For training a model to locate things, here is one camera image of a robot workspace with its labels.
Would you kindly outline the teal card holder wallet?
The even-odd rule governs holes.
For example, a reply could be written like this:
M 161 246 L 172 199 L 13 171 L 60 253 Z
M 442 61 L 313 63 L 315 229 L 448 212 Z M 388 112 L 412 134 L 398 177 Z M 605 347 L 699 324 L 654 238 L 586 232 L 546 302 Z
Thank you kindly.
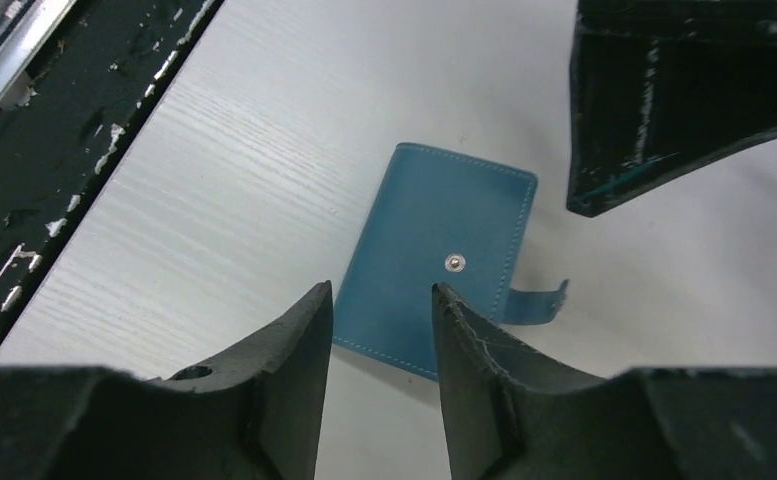
M 537 186 L 526 170 L 398 144 L 335 300 L 334 342 L 435 379 L 437 283 L 496 324 L 551 322 L 566 284 L 551 291 L 511 285 Z

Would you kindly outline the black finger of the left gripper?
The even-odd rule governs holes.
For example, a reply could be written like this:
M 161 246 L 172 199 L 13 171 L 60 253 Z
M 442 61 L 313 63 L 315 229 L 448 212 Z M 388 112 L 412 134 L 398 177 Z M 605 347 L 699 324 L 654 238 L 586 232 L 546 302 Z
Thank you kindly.
M 777 139 L 777 1 L 581 1 L 569 211 L 592 218 Z

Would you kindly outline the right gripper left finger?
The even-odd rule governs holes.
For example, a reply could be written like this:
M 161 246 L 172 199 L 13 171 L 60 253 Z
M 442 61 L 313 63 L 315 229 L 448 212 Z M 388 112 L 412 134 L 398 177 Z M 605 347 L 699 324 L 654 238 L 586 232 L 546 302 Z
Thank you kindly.
M 167 379 L 0 367 L 0 479 L 311 479 L 332 286 Z

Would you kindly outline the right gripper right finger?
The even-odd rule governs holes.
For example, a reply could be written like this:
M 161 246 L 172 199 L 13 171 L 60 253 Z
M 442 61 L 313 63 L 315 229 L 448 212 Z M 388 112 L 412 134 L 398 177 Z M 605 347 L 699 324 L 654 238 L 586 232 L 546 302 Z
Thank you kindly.
M 455 479 L 777 479 L 777 368 L 639 367 L 604 379 L 432 289 Z

